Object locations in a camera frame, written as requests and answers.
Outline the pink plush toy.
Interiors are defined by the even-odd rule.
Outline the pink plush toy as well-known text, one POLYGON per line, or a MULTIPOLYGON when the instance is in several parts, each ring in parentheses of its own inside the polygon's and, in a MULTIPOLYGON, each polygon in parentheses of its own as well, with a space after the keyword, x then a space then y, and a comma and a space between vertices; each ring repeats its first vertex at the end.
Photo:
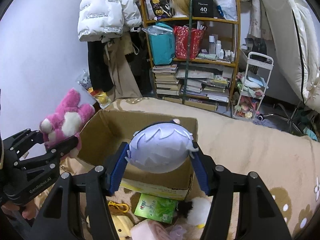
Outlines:
POLYGON ((80 93, 74 88, 70 89, 55 112, 40 122, 46 148, 72 136, 78 138, 77 146, 68 153, 71 158, 76 158, 81 150, 80 131, 95 115, 94 107, 89 103, 80 104, 80 99, 80 93))

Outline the yellow dog plush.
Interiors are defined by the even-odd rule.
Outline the yellow dog plush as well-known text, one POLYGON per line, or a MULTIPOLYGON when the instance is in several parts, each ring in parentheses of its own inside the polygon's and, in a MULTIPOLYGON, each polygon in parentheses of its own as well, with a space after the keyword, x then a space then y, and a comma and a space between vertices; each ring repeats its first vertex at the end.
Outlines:
POLYGON ((125 203, 116 203, 111 200, 107 204, 119 239, 129 239, 131 237, 131 229, 134 227, 133 222, 127 215, 130 210, 129 206, 125 203))

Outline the cardboard box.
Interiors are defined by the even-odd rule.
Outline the cardboard box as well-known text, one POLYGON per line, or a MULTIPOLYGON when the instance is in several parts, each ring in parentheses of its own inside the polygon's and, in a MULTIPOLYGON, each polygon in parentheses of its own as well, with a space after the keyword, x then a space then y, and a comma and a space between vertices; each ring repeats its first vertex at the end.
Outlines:
POLYGON ((117 176, 124 188, 154 196, 184 200, 191 190, 189 159, 197 141, 197 120, 155 113, 101 110, 80 133, 77 160, 90 170, 103 165, 121 143, 126 169, 117 176))

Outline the teal bag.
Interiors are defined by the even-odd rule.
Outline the teal bag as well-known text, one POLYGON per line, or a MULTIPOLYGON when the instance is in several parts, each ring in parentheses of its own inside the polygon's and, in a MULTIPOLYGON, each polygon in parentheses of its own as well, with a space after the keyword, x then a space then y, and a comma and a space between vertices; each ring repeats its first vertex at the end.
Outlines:
POLYGON ((162 22, 142 30, 148 34, 152 60, 155 65, 170 64, 175 57, 175 35, 171 26, 162 22))

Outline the book stack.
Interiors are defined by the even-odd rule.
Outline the book stack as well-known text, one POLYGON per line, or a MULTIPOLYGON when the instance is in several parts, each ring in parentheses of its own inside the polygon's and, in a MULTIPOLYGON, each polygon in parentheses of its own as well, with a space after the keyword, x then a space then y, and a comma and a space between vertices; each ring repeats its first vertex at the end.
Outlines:
POLYGON ((157 94, 179 96, 182 85, 177 78, 177 71, 177 64, 152 68, 157 94))

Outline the white trolley cart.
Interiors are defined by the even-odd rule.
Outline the white trolley cart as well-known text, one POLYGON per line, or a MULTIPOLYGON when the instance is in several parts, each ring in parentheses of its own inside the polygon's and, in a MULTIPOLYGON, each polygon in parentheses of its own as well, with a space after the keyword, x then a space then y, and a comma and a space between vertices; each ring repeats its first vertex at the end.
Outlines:
POLYGON ((236 76, 238 96, 232 107, 232 117, 253 121, 263 120, 260 106, 268 89, 274 66, 272 57, 257 52, 240 51, 245 70, 236 76))

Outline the green pole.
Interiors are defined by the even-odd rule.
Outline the green pole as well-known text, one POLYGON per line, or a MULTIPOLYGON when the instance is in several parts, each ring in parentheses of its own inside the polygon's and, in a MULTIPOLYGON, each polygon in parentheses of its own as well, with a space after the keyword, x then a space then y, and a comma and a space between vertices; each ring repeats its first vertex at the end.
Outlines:
POLYGON ((189 0, 189 23, 188 23, 188 43, 187 43, 187 55, 186 55, 186 65, 185 65, 185 75, 184 75, 184 86, 182 95, 182 104, 185 104, 186 91, 187 91, 187 79, 189 71, 189 61, 190 61, 190 47, 191 47, 191 33, 192 33, 192 2, 189 0))

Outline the beige trench coat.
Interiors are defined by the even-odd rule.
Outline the beige trench coat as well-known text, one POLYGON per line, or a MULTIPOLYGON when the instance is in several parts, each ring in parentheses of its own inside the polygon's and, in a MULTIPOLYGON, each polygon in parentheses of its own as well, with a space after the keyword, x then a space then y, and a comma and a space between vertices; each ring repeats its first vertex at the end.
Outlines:
POLYGON ((141 98, 142 94, 125 57, 134 52, 129 33, 108 41, 104 51, 104 61, 108 65, 108 73, 113 83, 113 88, 106 92, 107 96, 112 101, 117 98, 141 98))

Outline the green tissue pack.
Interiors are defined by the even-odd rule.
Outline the green tissue pack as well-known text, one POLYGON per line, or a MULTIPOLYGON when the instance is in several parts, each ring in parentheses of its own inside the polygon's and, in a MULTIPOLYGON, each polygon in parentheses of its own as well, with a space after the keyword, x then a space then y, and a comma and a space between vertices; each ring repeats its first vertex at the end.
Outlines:
POLYGON ((134 215, 157 222, 171 224, 178 201, 142 193, 134 215))

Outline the cream recliner chair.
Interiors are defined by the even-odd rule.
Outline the cream recliner chair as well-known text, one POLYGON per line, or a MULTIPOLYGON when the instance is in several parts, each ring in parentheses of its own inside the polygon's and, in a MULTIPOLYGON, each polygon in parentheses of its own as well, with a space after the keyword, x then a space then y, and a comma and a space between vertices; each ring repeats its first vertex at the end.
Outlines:
POLYGON ((262 0, 280 71, 301 102, 319 111, 319 44, 306 0, 262 0))

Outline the black box with 40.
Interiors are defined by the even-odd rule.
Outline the black box with 40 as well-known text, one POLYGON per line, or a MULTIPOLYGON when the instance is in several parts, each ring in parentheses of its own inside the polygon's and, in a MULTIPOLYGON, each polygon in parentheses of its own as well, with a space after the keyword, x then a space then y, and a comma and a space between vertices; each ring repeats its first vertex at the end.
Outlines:
POLYGON ((192 16, 193 17, 214 17, 213 0, 193 0, 192 1, 192 16))

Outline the lavender hair plush doll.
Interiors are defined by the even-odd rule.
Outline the lavender hair plush doll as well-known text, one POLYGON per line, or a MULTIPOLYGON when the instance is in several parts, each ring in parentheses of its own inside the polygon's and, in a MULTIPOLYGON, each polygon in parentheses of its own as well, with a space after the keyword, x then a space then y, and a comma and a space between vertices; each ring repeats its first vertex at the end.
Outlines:
POLYGON ((199 150, 193 139, 193 134, 180 124, 180 119, 157 122, 133 135, 125 159, 146 172, 171 172, 199 150))

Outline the printed character bag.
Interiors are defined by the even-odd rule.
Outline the printed character bag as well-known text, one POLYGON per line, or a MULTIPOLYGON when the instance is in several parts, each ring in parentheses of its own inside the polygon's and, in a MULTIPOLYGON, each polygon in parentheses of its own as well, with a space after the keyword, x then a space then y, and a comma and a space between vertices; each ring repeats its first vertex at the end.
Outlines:
POLYGON ((169 0, 144 0, 149 20, 171 18, 169 0))

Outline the red gift bag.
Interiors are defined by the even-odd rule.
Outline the red gift bag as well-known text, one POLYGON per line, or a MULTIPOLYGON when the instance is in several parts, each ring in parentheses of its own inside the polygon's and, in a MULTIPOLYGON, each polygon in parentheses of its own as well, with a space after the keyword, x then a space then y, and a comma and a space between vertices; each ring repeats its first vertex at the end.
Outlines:
MULTIPOLYGON (((177 59, 186 60, 187 43, 188 43, 188 27, 174 26, 175 35, 175 56, 177 59)), ((200 52, 200 44, 204 37, 204 30, 192 28, 190 60, 195 59, 200 52)))

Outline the black white plush ball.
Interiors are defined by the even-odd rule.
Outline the black white plush ball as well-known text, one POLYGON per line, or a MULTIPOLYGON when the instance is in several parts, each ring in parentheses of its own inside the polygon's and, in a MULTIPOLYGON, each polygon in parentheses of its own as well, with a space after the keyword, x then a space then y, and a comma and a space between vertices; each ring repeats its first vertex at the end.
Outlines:
POLYGON ((188 225, 201 229, 205 227, 210 208, 211 202, 207 198, 195 197, 188 202, 179 202, 177 213, 185 219, 188 225))

